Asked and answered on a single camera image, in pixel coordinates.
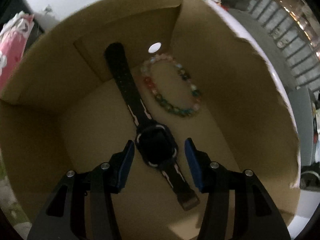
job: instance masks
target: pink and white package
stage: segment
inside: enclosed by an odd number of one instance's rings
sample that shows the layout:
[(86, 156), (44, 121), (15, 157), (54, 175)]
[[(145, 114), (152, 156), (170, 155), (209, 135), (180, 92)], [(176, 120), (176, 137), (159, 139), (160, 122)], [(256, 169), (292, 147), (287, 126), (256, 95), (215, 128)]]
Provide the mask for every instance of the pink and white package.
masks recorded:
[(0, 91), (22, 58), (34, 26), (33, 17), (21, 11), (0, 32)]

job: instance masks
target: watch face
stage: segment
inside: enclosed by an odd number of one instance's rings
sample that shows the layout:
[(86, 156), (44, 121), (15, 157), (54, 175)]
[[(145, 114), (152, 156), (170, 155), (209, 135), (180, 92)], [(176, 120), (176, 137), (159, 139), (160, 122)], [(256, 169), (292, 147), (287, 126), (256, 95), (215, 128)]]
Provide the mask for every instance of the watch face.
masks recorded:
[(139, 151), (152, 164), (169, 160), (174, 154), (175, 145), (163, 129), (143, 133), (139, 138)]

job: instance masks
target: black watch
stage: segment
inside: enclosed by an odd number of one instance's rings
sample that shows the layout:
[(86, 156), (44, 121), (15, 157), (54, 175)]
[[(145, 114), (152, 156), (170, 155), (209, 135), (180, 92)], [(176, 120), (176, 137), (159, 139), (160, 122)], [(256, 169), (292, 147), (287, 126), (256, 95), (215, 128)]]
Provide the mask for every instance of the black watch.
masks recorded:
[(161, 171), (185, 211), (197, 206), (199, 198), (177, 164), (178, 145), (169, 128), (154, 120), (143, 103), (130, 73), (123, 45), (109, 45), (105, 59), (137, 127), (135, 145), (144, 162)]

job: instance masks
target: colorful bracelet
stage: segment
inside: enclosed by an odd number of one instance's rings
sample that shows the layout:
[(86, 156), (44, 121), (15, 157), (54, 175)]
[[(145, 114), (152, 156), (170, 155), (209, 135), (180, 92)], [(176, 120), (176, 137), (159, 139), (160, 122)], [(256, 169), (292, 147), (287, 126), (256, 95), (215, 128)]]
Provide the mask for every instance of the colorful bracelet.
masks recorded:
[[(170, 63), (172, 63), (177, 69), (178, 74), (181, 76), (183, 81), (186, 81), (191, 89), (191, 94), (195, 100), (195, 103), (192, 108), (185, 108), (181, 109), (177, 106), (174, 106), (173, 104), (170, 104), (161, 93), (159, 93), (156, 84), (153, 82), (151, 77), (151, 66), (160, 61), (160, 60), (166, 60)], [(141, 67), (141, 73), (144, 76), (144, 83), (148, 87), (148, 89), (151, 91), (151, 93), (154, 95), (156, 101), (169, 113), (173, 113), (182, 117), (185, 116), (191, 116), (199, 111), (200, 109), (200, 92), (197, 89), (196, 85), (191, 83), (191, 79), (189, 74), (184, 70), (181, 64), (177, 63), (172, 56), (161, 54), (161, 55), (155, 55), (154, 57), (151, 57), (149, 60), (146, 60), (143, 63), (143, 66)]]

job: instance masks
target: screw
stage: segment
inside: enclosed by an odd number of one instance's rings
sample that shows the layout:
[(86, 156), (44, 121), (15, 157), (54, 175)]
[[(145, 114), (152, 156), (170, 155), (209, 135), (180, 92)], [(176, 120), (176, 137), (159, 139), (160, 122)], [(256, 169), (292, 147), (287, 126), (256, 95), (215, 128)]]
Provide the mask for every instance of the screw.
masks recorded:
[(109, 163), (103, 163), (103, 164), (101, 164), (101, 169), (103, 169), (103, 170), (107, 170), (107, 169), (109, 169), (110, 168), (110, 164)]
[(67, 177), (71, 178), (71, 177), (74, 176), (74, 174), (75, 174), (74, 171), (68, 171), (68, 172), (67, 172)]
[(210, 163), (210, 167), (211, 167), (212, 169), (217, 169), (217, 168), (219, 168), (219, 163), (212, 162), (212, 163)]
[(249, 177), (251, 177), (253, 175), (253, 171), (252, 170), (246, 170), (244, 173)]

